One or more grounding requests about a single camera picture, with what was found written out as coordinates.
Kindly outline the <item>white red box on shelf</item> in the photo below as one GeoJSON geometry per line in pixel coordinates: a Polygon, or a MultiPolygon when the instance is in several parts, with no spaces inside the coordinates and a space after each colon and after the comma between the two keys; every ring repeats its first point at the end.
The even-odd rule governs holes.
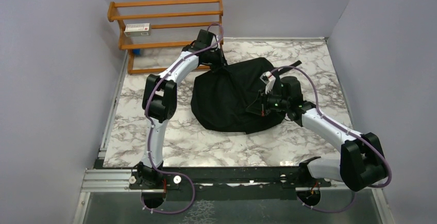
{"type": "Polygon", "coordinates": [[[127,24],[124,30],[127,37],[143,37],[150,35],[150,23],[127,24]]]}

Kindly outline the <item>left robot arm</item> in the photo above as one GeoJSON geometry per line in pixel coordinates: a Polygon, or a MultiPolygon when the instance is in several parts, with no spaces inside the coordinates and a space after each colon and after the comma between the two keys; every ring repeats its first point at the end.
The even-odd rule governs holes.
{"type": "Polygon", "coordinates": [[[208,30],[200,30],[197,39],[186,45],[178,59],[158,75],[146,79],[142,108],[150,122],[146,149],[141,161],[136,165],[137,178],[149,188],[161,184],[163,172],[158,168],[163,163],[163,142],[166,127],[177,109],[177,87],[201,64],[215,62],[203,60],[206,52],[221,49],[223,35],[216,36],[208,30]]]}

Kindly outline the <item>wooden shelf rack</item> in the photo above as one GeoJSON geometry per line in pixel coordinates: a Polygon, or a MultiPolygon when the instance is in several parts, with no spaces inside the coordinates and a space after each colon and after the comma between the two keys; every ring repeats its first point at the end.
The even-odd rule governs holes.
{"type": "Polygon", "coordinates": [[[181,48],[196,39],[201,29],[220,35],[214,23],[222,23],[223,0],[161,0],[110,2],[107,19],[119,26],[118,48],[127,52],[127,72],[131,75],[157,73],[165,69],[152,59],[161,48],[181,48]],[[127,37],[127,24],[150,23],[150,35],[127,37]],[[135,56],[133,49],[141,49],[135,56]]]}

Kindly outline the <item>black student backpack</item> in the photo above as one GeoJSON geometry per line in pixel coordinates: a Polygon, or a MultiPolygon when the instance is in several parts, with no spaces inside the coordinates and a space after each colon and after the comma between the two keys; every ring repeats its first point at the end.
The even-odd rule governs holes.
{"type": "MultiPolygon", "coordinates": [[[[258,91],[265,88],[260,76],[273,69],[271,62],[260,57],[197,76],[192,91],[192,113],[205,129],[219,132],[251,134],[280,124],[284,112],[272,112],[264,117],[246,112],[258,91]]],[[[279,72],[273,75],[276,77],[273,88],[278,89],[282,78],[279,72]]]]}

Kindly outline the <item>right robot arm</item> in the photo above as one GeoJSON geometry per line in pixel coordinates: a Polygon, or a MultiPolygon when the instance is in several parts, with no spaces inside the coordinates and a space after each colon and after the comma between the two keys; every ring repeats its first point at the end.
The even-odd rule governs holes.
{"type": "Polygon", "coordinates": [[[247,107],[247,112],[269,116],[274,112],[286,117],[301,127],[309,129],[331,144],[339,153],[339,159],[314,157],[300,163],[298,182],[310,186],[317,179],[340,181],[354,191],[374,187],[388,179],[390,170],[378,136],[351,130],[323,113],[316,104],[306,101],[296,77],[284,77],[280,92],[275,92],[276,77],[265,72],[260,80],[264,83],[256,100],[247,107]]]}

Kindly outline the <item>black mounting rail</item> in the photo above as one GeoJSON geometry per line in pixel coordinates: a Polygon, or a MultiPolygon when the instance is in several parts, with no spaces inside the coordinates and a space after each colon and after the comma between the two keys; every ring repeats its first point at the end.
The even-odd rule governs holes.
{"type": "Polygon", "coordinates": [[[147,202],[190,200],[295,200],[296,192],[330,187],[312,179],[298,166],[274,167],[164,167],[171,175],[137,168],[87,170],[82,188],[90,192],[139,193],[147,202]]]}

